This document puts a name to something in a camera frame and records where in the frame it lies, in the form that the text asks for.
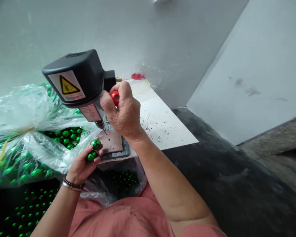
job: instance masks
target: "clear plastic bag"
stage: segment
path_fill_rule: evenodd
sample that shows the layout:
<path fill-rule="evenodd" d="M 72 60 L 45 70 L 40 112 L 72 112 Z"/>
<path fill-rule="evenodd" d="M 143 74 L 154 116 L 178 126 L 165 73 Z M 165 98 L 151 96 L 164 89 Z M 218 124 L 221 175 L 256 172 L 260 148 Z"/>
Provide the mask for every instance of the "clear plastic bag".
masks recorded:
<path fill-rule="evenodd" d="M 38 132 L 69 127 L 84 130 L 71 150 Z M 49 84 L 15 88 L 0 97 L 0 188 L 67 173 L 73 159 L 100 131 L 78 109 L 64 107 Z"/>
<path fill-rule="evenodd" d="M 135 174 L 138 182 L 132 182 L 132 185 L 130 185 Z M 138 156 L 123 161 L 112 161 L 97 166 L 93 174 L 87 179 L 80 197 L 109 206 L 122 198 L 139 196 L 145 189 L 147 182 L 145 171 Z"/>

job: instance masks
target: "handle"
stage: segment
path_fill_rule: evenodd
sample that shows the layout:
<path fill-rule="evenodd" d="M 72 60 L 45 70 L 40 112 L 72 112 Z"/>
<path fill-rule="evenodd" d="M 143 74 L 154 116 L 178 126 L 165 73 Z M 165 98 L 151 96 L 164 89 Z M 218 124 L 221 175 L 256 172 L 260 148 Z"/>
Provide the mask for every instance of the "handle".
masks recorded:
<path fill-rule="evenodd" d="M 113 91 L 113 92 L 110 94 L 110 96 L 112 97 L 115 106 L 118 106 L 118 104 L 119 104 L 119 93 L 118 93 L 118 91 Z"/>

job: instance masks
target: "white wall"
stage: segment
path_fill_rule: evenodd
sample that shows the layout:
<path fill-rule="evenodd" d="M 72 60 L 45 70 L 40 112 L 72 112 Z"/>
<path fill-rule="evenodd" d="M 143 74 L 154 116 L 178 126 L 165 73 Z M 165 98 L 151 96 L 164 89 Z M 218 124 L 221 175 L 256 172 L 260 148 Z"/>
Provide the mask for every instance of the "white wall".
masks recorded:
<path fill-rule="evenodd" d="M 104 69 L 143 70 L 169 107 L 185 106 L 247 1 L 0 0 L 0 96 L 95 48 Z"/>
<path fill-rule="evenodd" d="M 187 107 L 235 145 L 296 117 L 296 0 L 250 0 Z"/>

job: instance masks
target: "bracelet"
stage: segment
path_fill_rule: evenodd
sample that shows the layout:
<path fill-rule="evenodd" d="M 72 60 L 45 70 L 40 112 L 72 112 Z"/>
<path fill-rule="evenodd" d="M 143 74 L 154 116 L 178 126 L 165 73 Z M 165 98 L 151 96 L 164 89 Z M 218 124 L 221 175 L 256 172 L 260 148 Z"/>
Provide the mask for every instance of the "bracelet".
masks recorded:
<path fill-rule="evenodd" d="M 84 183 L 83 185 L 71 183 L 66 179 L 66 177 L 63 178 L 63 184 L 64 183 L 67 185 L 67 186 L 66 185 L 65 186 L 66 187 L 69 186 L 70 189 L 75 188 L 75 189 L 79 189 L 79 190 L 83 190 L 83 187 L 86 185 L 86 183 Z"/>
<path fill-rule="evenodd" d="M 82 191 L 82 189 L 73 188 L 72 186 L 66 184 L 65 182 L 63 182 L 62 185 L 65 186 L 66 188 L 69 188 L 69 189 L 73 190 L 73 191 L 77 191 L 77 192 Z"/>

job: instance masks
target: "red object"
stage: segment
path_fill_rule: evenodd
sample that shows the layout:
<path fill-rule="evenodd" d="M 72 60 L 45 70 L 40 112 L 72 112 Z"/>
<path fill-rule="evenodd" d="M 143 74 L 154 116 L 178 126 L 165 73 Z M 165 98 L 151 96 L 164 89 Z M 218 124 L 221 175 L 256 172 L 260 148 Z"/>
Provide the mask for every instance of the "red object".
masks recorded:
<path fill-rule="evenodd" d="M 118 106 L 118 104 L 119 104 L 119 93 L 118 93 L 118 91 L 114 91 L 114 92 L 112 92 L 112 93 L 110 94 L 110 96 L 112 97 L 115 106 Z"/>
<path fill-rule="evenodd" d="M 134 74 L 132 75 L 132 78 L 133 78 L 134 80 L 142 80 L 142 79 L 146 79 L 145 75 L 141 75 L 140 73 L 134 73 Z"/>

